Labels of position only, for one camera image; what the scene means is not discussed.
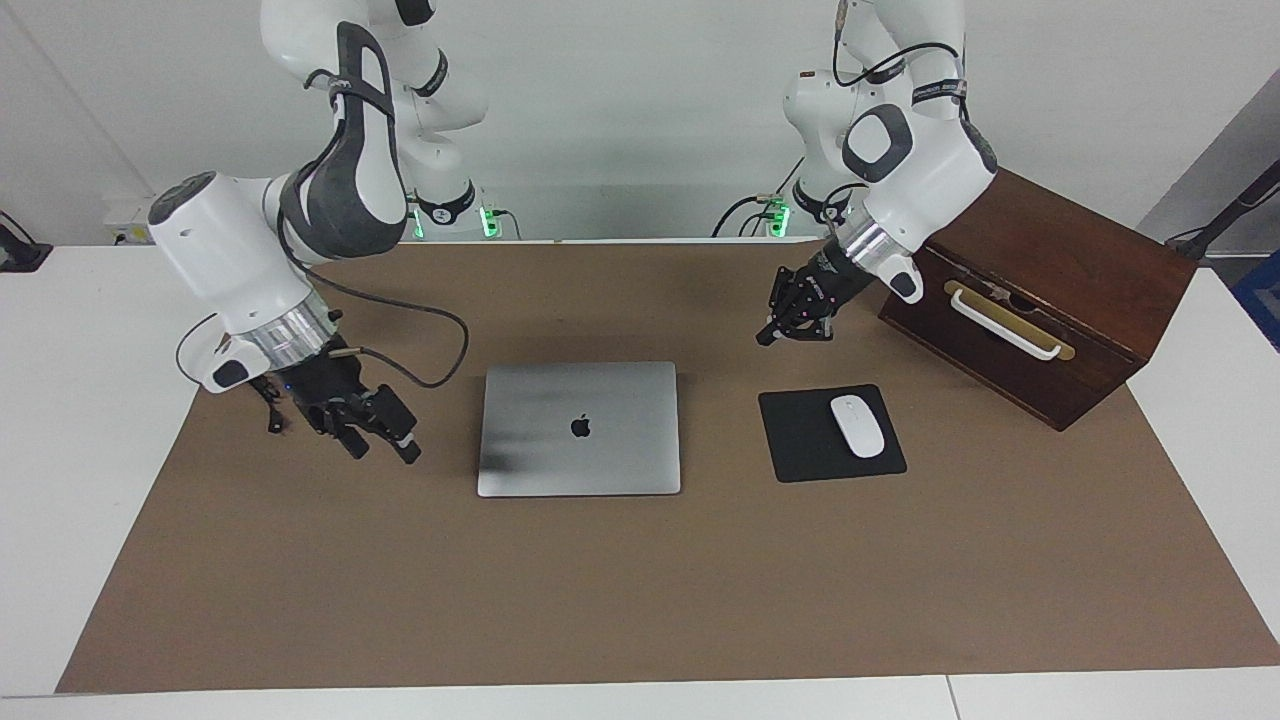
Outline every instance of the silver laptop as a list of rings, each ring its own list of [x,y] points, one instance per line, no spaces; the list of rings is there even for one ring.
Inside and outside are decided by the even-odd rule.
[[[481,497],[680,492],[676,366],[490,368],[479,492]]]

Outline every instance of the white mouse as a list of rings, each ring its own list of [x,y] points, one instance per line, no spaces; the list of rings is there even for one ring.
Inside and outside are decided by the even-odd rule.
[[[842,395],[831,401],[831,414],[836,416],[836,424],[854,455],[867,459],[884,452],[884,432],[865,400]]]

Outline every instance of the table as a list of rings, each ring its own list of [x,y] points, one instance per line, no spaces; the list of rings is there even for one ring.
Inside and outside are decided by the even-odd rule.
[[[773,683],[22,697],[51,692],[195,395],[174,341],[202,316],[151,247],[60,249],[0,277],[0,717],[1271,717],[1280,669]],[[1267,620],[1280,628],[1280,355],[1202,270],[1130,383]],[[70,483],[86,462],[97,487]]]

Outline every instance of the apple logo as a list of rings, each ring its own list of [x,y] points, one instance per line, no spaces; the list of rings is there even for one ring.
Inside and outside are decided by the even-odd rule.
[[[588,437],[591,434],[591,420],[584,414],[568,427],[573,437]]]

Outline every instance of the black mouse pad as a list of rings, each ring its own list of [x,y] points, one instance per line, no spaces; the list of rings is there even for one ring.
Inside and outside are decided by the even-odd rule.
[[[836,424],[831,401],[845,395],[856,395],[867,401],[884,432],[884,451],[876,457],[854,455]],[[765,392],[760,395],[760,415],[778,482],[836,480],[906,471],[902,446],[888,419],[884,397],[876,386]]]

